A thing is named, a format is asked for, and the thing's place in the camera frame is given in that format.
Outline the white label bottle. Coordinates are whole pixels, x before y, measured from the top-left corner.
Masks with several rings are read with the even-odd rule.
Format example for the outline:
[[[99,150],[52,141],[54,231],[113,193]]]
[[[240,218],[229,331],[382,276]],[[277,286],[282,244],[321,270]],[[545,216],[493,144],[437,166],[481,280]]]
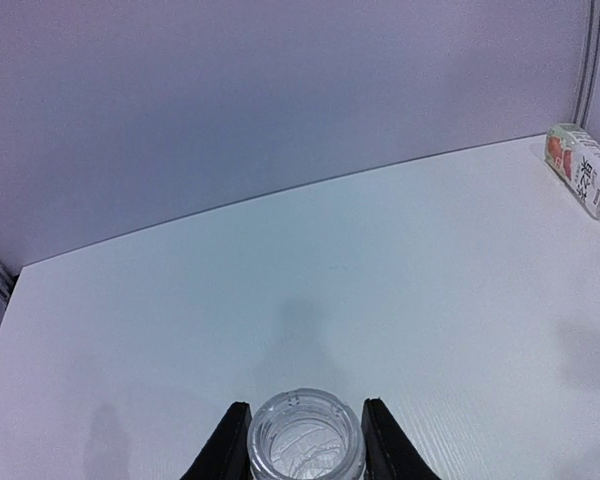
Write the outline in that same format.
[[[600,144],[575,124],[555,124],[547,132],[545,162],[600,223]]]

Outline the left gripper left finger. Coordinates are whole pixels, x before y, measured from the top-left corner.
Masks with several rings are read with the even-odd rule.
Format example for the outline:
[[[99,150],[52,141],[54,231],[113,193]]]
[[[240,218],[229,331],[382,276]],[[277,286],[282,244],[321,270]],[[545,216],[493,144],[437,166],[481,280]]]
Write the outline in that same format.
[[[232,403],[181,480],[252,479],[247,449],[251,419],[248,403]]]

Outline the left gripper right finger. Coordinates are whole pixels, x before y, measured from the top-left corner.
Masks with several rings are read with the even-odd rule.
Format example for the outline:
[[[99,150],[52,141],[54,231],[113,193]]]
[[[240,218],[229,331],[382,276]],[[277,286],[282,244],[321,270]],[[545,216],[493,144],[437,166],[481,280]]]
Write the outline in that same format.
[[[365,479],[440,480],[380,399],[366,399],[362,431],[366,445]]]

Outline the clear crushed plastic bottle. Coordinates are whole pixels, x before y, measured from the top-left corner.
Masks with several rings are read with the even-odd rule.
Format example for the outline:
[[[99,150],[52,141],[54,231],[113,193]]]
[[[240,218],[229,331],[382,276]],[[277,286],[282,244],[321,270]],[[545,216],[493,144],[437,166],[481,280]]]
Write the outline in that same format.
[[[318,389],[279,393],[262,404],[248,428],[247,450],[254,479],[359,480],[365,473],[360,420]]]

